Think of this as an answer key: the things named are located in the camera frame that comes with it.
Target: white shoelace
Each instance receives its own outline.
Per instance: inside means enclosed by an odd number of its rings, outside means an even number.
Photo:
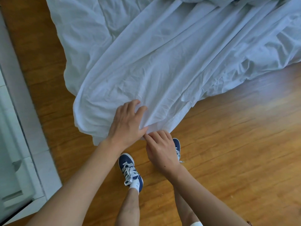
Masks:
[[[138,172],[134,171],[134,169],[135,167],[133,163],[127,163],[127,162],[123,163],[123,168],[121,171],[123,172],[123,175],[126,177],[126,180],[124,182],[126,186],[130,185],[133,182],[134,180],[133,177],[139,176]]]
[[[183,161],[180,160],[181,154],[180,154],[180,152],[178,151],[178,148],[177,148],[177,147],[175,147],[175,151],[177,152],[178,160],[179,160],[180,162],[183,162]]]

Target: sneaker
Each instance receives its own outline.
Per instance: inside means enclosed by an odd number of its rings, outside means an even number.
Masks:
[[[130,188],[135,188],[140,193],[143,187],[143,179],[136,171],[133,158],[128,153],[123,153],[119,156],[118,164],[126,178],[124,184]]]
[[[178,156],[178,160],[180,161],[181,158],[181,145],[180,145],[180,141],[177,138],[173,138],[172,139],[173,142],[175,143],[175,151],[177,152],[177,156]]]

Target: sock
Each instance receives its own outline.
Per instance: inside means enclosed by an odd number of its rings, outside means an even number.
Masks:
[[[138,178],[136,180],[133,180],[133,182],[130,184],[130,188],[135,188],[139,193],[140,181]]]

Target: hardwood floor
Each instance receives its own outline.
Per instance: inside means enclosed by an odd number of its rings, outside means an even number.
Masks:
[[[65,183],[94,150],[74,126],[65,55],[45,0],[0,0],[11,39],[59,176]],[[182,160],[214,195],[253,225],[301,225],[301,63],[198,102],[172,132]],[[145,143],[126,150],[144,179],[141,225],[180,225],[173,188]],[[113,225],[127,188],[117,165],[85,226]],[[24,225],[30,217],[10,224]]]

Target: white bedding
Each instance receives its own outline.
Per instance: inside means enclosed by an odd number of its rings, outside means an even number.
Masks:
[[[301,0],[249,1],[47,0],[75,125],[98,144],[137,98],[141,128],[170,132],[198,100],[301,61]]]

